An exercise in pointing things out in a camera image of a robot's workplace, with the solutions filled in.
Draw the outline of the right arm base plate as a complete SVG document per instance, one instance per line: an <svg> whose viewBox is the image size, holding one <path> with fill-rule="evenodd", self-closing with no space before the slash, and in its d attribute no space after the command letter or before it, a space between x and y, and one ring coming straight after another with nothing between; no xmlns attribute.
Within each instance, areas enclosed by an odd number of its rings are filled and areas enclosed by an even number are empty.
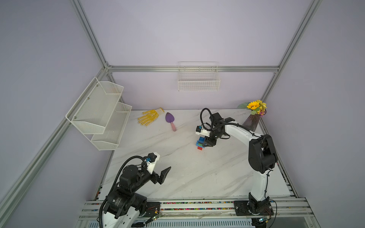
<svg viewBox="0 0 365 228"><path fill-rule="evenodd" d="M237 216L273 216L269 200L255 202L254 200L236 200L233 202Z"/></svg>

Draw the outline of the light blue lego brick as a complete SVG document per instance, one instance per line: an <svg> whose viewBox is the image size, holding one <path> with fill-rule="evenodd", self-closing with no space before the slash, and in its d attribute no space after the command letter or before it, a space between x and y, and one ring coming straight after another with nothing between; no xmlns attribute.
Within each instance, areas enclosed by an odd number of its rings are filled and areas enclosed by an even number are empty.
<svg viewBox="0 0 365 228"><path fill-rule="evenodd" d="M204 148L203 144L199 141L196 142L196 146L200 148Z"/></svg>

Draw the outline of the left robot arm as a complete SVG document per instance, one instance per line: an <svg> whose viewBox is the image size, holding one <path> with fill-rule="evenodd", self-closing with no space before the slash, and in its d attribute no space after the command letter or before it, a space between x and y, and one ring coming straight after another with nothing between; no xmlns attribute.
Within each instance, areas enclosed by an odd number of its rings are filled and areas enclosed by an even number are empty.
<svg viewBox="0 0 365 228"><path fill-rule="evenodd" d="M137 191L149 181L162 185L172 169L168 167L157 174L154 169L160 155L149 153L128 158L119 169L112 187L98 210L100 228L144 228L160 216L160 211L153 207L155 214L147 221L136 219L148 211L147 197Z"/></svg>

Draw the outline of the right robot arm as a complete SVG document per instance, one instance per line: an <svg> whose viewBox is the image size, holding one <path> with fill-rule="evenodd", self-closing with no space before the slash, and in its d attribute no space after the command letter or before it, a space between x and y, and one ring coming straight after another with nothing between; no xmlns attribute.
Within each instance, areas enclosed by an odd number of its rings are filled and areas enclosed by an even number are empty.
<svg viewBox="0 0 365 228"><path fill-rule="evenodd" d="M278 161L272 137L257 134L231 117L222 118L219 113L209 113L209 119L209 128L205 127L203 120L196 128L196 133L204 136L203 147L214 147L223 136L225 140L234 137L247 146L248 162L255 172L246 209L252 215L259 215L271 206L267 195L269 176Z"/></svg>

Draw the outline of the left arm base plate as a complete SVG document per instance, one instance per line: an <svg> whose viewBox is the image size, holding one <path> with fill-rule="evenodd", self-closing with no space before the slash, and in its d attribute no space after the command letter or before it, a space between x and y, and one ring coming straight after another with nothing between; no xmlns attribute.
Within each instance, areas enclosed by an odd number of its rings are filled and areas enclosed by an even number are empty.
<svg viewBox="0 0 365 228"><path fill-rule="evenodd" d="M144 214L142 215L143 218L150 218L157 215L161 210L161 202L152 202L148 201L146 204L146 209Z"/></svg>

